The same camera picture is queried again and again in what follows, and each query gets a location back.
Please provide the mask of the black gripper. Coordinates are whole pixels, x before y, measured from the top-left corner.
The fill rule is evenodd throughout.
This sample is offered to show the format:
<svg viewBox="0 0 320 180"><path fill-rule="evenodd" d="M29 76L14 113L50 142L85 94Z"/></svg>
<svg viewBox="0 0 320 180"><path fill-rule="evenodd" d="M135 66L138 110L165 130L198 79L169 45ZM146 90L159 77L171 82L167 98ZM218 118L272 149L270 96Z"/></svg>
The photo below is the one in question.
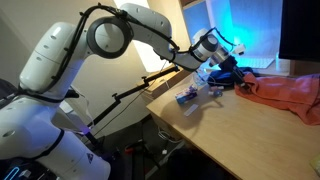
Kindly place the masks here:
<svg viewBox="0 0 320 180"><path fill-rule="evenodd" d="M239 87L249 88L248 83L244 79L245 75L238 68L237 61L236 61L234 56L229 55L224 61L222 61L219 64L219 67L224 72L229 72L229 73L231 73L233 75L238 76L239 77L239 83L238 83Z"/></svg>

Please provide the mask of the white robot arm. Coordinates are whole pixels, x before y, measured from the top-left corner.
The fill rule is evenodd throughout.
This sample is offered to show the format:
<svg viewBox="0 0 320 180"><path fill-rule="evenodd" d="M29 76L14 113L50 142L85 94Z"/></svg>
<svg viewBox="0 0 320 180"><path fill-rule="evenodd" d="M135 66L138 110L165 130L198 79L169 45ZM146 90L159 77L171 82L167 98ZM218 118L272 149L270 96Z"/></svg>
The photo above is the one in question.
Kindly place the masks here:
<svg viewBox="0 0 320 180"><path fill-rule="evenodd" d="M87 57L117 58L133 40L188 71L212 59L233 74L238 86L245 85L237 61L211 32L199 33L196 44L182 51L171 40L165 16L133 3L119 8L98 4L83 12L77 25L52 25L38 42L20 74L17 93L0 110L0 159L36 161L62 180L108 180L110 164L52 119L70 97L71 84Z"/></svg>

